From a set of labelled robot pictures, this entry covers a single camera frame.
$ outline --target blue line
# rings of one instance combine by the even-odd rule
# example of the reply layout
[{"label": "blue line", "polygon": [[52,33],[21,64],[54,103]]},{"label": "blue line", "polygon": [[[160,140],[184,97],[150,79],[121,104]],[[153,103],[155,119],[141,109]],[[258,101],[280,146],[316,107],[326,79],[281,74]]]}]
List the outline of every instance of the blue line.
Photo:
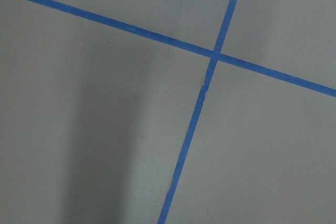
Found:
[{"label": "blue line", "polygon": [[214,49],[214,51],[216,52],[220,52],[223,47],[224,40],[225,40],[227,31],[229,30],[230,22],[231,22],[237,1],[238,0],[230,0],[227,5],[223,23],[222,23],[221,29],[219,30],[219,34],[218,34],[215,49]]},{"label": "blue line", "polygon": [[201,87],[201,90],[199,91],[200,93],[198,94],[195,109],[194,109],[193,115],[189,123],[188,131],[185,136],[185,139],[184,139],[181,151],[180,151],[180,155],[177,159],[177,164],[174,170],[173,179],[172,179],[170,188],[166,194],[166,198],[164,200],[157,224],[165,224],[166,222],[169,209],[172,204],[174,194],[175,194],[175,191],[176,191],[176,188],[179,183],[180,176],[183,170],[183,166],[184,166],[184,163],[185,163],[185,160],[186,160],[186,157],[187,157],[190,145],[191,145],[191,141],[195,133],[198,119],[200,118],[199,116],[202,111],[202,107],[203,107],[204,100],[206,97],[206,92],[209,89],[212,77],[214,75],[215,68],[218,62],[218,57],[220,55],[219,52],[222,49],[223,43],[225,41],[225,37],[226,37],[227,31],[228,31],[228,28],[229,28],[229,25],[232,19],[233,12],[237,4],[237,1],[238,0],[230,0],[228,3],[227,10],[224,15],[223,23],[222,23],[222,26],[219,30],[219,34],[217,37],[216,45],[215,45],[214,51],[211,55],[211,59],[210,59],[210,62],[206,70],[204,84]]},{"label": "blue line", "polygon": [[101,15],[98,15],[92,12],[88,12],[86,10],[82,10],[82,9],[70,6],[70,5],[62,4],[57,1],[53,1],[53,0],[28,0],[28,1],[31,1],[31,2],[40,4],[40,5],[48,6],[50,8],[60,10],[65,13],[69,13],[69,14],[72,14],[78,17],[82,17],[82,18],[85,18],[85,19],[88,19],[94,22],[98,22],[98,23],[101,23],[107,26],[120,29],[120,30],[124,30],[132,34],[140,35],[148,39],[159,41],[159,42],[168,44],[170,46],[174,46],[174,47],[181,48],[181,49],[184,49],[190,52],[194,52],[199,55],[210,57],[212,53],[212,51],[209,49],[205,49],[203,47],[199,47],[199,46],[196,46],[196,45],[193,45],[193,44],[190,44],[190,43],[178,40],[178,39],[174,39],[168,36],[157,34],[152,31],[148,31],[146,29],[143,29],[137,26],[132,26],[127,23],[124,23],[124,22],[121,22],[121,21],[118,21],[112,18],[107,18],[107,17],[101,16]]},{"label": "blue line", "polygon": [[[140,27],[132,26],[132,25],[129,25],[129,24],[126,24],[126,23],[123,23],[123,22],[120,22],[120,21],[117,21],[111,18],[107,18],[107,17],[100,16],[95,13],[87,12],[85,10],[78,9],[78,8],[75,8],[69,5],[65,5],[65,4],[62,4],[62,3],[59,3],[53,0],[28,0],[28,1],[41,4],[44,6],[48,6],[53,9],[57,9],[62,12],[73,14],[75,16],[79,16],[79,17],[82,17],[82,18],[85,18],[85,19],[88,19],[94,22],[98,22],[98,23],[101,23],[107,26],[111,26],[111,27],[114,27],[120,30],[124,30],[129,33],[137,34],[142,37],[149,38],[155,41],[159,41],[167,45],[181,48],[186,51],[194,52],[196,54],[203,55],[209,58],[213,54],[213,52],[209,49],[202,48],[202,47],[199,47],[199,46],[196,46],[196,45],[193,45],[193,44],[190,44],[190,43],[178,40],[178,39],[174,39],[168,36],[157,34],[152,31],[142,29]],[[311,89],[316,92],[320,92],[323,94],[330,95],[332,97],[336,97],[336,90],[333,88],[329,88],[329,87],[326,87],[326,86],[323,86],[323,85],[320,85],[320,84],[317,84],[311,81],[307,81],[307,80],[304,80],[304,79],[301,79],[295,76],[291,76],[286,73],[272,70],[272,69],[269,69],[269,68],[266,68],[266,67],[248,62],[248,61],[243,61],[235,57],[224,55],[224,54],[221,54],[218,60],[234,65],[234,66],[237,66],[237,67],[240,67],[240,68],[251,70],[253,72],[261,73],[266,76],[270,76],[270,77],[273,77],[273,78],[276,78],[276,79],[279,79],[285,82],[289,82],[289,83],[292,83],[292,84],[295,84],[295,85],[298,85],[298,86],[301,86],[307,89]]]}]

